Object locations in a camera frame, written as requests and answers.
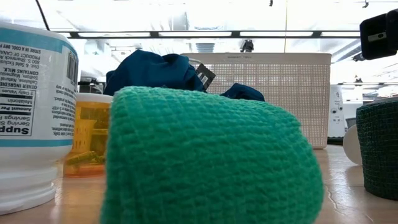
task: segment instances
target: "supplement container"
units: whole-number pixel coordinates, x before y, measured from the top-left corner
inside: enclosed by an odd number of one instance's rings
[[[64,177],[104,175],[109,108],[113,97],[78,93],[73,148],[64,160]]]
[[[0,215],[55,196],[73,144],[78,57],[62,35],[0,22]]]

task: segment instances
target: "white laundry basket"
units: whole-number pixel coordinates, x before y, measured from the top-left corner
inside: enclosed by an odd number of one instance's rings
[[[234,83],[260,91],[267,102],[294,114],[317,149],[327,145],[330,54],[184,54],[216,74],[209,93],[221,94]]]

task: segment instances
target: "table surface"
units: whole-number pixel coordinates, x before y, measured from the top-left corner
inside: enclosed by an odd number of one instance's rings
[[[316,223],[397,224],[398,202],[365,191],[362,167],[350,162],[339,146],[316,150],[323,172],[325,199]],[[103,177],[55,180],[54,200],[0,216],[1,224],[91,224],[99,222],[105,189]]]

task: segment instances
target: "blue cloth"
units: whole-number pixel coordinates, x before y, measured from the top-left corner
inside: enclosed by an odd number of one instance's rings
[[[259,91],[238,83],[235,83],[229,90],[221,94],[221,96],[232,99],[265,101],[264,96]]]
[[[188,57],[178,54],[162,57],[142,50],[136,50],[115,71],[108,72],[106,83],[104,94],[110,96],[125,86],[203,91],[203,84]]]

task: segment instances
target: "supplement label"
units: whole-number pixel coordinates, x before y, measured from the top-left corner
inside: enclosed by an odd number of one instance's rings
[[[3,35],[8,32],[27,38],[9,40]],[[75,51],[52,37],[2,28],[0,34],[0,141],[72,144],[78,73]]]

